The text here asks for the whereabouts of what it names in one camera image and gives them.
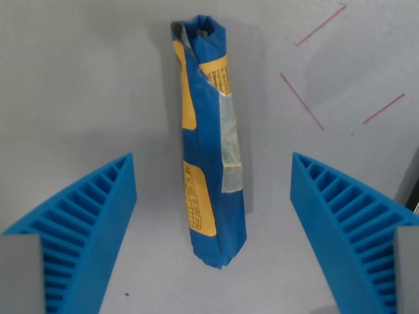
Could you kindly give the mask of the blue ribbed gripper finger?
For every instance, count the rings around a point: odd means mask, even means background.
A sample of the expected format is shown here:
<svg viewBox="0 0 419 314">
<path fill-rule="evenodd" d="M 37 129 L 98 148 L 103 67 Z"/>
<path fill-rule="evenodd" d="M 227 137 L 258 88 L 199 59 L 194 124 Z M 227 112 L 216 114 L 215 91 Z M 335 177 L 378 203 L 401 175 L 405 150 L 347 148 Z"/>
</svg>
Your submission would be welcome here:
<svg viewBox="0 0 419 314">
<path fill-rule="evenodd" d="M 396 229 L 418 215 L 362 182 L 293 153 L 290 200 L 341 313 L 396 313 Z"/>
<path fill-rule="evenodd" d="M 134 207 L 128 153 L 32 209 L 6 235 L 41 238 L 47 313 L 98 313 Z"/>
</svg>

